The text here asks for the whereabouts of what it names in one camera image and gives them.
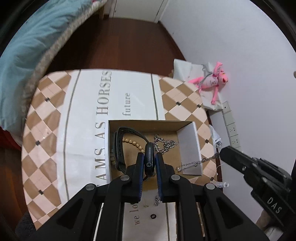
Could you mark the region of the black smart watch band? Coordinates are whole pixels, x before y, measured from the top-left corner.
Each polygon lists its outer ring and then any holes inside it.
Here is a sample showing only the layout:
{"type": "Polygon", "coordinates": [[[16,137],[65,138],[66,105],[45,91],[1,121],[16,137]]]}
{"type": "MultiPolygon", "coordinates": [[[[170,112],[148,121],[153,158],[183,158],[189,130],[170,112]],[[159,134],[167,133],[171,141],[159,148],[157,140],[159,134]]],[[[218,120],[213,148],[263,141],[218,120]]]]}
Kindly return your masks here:
{"type": "Polygon", "coordinates": [[[123,151],[123,143],[128,143],[138,149],[138,154],[142,158],[144,166],[144,178],[147,180],[154,175],[154,168],[156,165],[154,154],[154,143],[149,142],[148,139],[140,132],[133,128],[121,126],[113,134],[113,156],[115,158],[116,169],[122,173],[126,173],[126,163],[123,151]],[[145,147],[143,148],[139,143],[133,141],[130,138],[125,138],[125,134],[131,134],[137,136],[145,141],[145,147]]]}

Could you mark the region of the white cardboard jewelry box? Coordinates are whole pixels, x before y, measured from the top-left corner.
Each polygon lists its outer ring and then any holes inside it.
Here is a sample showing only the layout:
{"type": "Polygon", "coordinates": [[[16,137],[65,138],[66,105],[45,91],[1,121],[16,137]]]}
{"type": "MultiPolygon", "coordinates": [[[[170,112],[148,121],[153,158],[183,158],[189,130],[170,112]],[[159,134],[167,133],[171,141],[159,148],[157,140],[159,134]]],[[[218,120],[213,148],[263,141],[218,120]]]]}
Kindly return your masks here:
{"type": "Polygon", "coordinates": [[[186,177],[201,176],[203,164],[198,131],[194,121],[110,120],[106,129],[107,181],[124,174],[135,164],[137,155],[144,161],[144,177],[156,174],[156,155],[186,177]]]}

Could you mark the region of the small white bottle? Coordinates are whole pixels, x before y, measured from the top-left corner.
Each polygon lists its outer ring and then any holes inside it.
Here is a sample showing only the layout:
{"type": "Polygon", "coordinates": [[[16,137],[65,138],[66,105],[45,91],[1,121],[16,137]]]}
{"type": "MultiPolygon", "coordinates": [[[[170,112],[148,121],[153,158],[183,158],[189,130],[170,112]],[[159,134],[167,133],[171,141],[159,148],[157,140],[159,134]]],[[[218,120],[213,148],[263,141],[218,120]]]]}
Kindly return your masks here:
{"type": "Polygon", "coordinates": [[[227,182],[218,182],[217,187],[218,188],[226,188],[226,187],[229,187],[229,183],[227,183],[227,182]]]}

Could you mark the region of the checkered tablecloth with text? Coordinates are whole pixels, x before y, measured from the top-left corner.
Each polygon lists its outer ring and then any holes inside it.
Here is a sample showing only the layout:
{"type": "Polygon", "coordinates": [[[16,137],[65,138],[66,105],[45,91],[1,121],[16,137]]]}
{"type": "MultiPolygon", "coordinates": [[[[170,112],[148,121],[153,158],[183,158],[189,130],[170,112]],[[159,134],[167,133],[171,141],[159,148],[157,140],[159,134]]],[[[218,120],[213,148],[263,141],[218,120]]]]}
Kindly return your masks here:
{"type": "Polygon", "coordinates": [[[156,176],[143,183],[140,202],[119,203],[112,187],[131,183],[126,173],[107,181],[109,121],[194,121],[203,174],[216,181],[215,148],[195,85],[134,71],[90,69],[43,77],[23,132],[22,172],[26,204],[35,225],[30,240],[176,240],[176,202],[160,201],[156,176]]]}

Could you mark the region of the pink panther plush toy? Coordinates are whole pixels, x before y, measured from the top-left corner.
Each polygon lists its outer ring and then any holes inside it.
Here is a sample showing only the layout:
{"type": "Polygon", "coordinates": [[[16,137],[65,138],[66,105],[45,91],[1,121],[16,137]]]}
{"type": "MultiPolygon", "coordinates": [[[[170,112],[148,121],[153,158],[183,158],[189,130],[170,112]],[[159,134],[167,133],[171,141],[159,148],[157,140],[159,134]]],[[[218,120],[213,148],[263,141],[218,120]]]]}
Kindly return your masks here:
{"type": "Polygon", "coordinates": [[[211,104],[215,105],[218,99],[219,88],[224,86],[228,82],[228,80],[228,76],[226,75],[223,69],[223,64],[217,61],[212,72],[210,72],[204,77],[191,79],[189,80],[189,83],[194,84],[198,88],[199,92],[214,87],[214,93],[211,100],[211,104]]]}

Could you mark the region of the white cloth covered box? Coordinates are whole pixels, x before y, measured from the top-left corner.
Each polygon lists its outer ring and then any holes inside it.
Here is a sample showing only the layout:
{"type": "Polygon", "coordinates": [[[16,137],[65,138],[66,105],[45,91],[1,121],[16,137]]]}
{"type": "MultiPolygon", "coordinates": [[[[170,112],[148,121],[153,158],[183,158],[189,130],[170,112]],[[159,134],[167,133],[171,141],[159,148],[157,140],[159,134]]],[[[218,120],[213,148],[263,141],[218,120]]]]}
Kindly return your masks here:
{"type": "Polygon", "coordinates": [[[221,62],[218,61],[215,65],[210,62],[198,65],[175,59],[173,78],[195,85],[206,109],[212,111],[223,109],[220,90],[228,82],[228,76],[221,62]]]}

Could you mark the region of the white room door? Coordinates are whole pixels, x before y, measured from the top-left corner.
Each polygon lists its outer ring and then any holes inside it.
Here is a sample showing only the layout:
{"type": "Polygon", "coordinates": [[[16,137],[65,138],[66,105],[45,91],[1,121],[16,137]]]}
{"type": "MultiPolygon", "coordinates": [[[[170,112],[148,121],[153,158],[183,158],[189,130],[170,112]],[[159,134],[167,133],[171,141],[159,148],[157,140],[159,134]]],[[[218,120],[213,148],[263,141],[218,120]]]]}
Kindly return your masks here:
{"type": "Polygon", "coordinates": [[[116,0],[111,2],[109,17],[157,23],[167,3],[168,0],[116,0]]]}

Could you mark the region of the teal blue duvet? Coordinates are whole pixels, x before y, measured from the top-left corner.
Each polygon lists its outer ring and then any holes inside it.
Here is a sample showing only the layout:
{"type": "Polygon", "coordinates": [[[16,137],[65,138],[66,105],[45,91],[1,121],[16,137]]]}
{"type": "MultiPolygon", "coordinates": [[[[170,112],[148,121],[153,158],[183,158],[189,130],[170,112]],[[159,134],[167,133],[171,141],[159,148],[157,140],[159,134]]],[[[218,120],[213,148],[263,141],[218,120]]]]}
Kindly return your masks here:
{"type": "Polygon", "coordinates": [[[33,30],[34,22],[38,18],[34,16],[37,10],[20,27],[1,55],[1,128],[15,136],[21,136],[23,133],[20,104],[27,82],[25,77],[29,75],[26,68],[35,56],[33,54],[29,57],[30,51],[26,48],[37,42],[30,40],[26,32],[33,30]]]}

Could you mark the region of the bed with patterned mattress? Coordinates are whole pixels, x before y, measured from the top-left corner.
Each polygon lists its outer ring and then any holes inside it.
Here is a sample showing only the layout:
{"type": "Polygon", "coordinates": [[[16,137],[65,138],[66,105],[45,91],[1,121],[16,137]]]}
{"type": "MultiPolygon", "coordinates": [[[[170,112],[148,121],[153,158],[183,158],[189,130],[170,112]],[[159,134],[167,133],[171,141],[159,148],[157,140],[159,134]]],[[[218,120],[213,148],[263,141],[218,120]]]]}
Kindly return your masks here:
{"type": "Polygon", "coordinates": [[[39,80],[45,75],[54,57],[69,40],[71,35],[94,13],[104,7],[107,1],[49,1],[34,16],[33,30],[26,34],[30,40],[37,42],[27,47],[28,56],[33,57],[26,69],[29,75],[23,90],[21,121],[24,125],[30,102],[39,80]]]}

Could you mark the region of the white wall socket strip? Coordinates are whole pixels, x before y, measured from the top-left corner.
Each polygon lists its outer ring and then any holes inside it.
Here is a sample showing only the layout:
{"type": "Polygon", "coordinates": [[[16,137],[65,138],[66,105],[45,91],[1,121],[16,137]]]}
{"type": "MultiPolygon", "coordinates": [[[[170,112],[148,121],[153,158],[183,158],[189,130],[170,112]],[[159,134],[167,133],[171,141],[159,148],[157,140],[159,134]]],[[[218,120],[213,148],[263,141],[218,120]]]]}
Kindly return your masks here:
{"type": "Polygon", "coordinates": [[[228,101],[222,103],[222,114],[231,147],[241,151],[239,135],[228,101]]]}

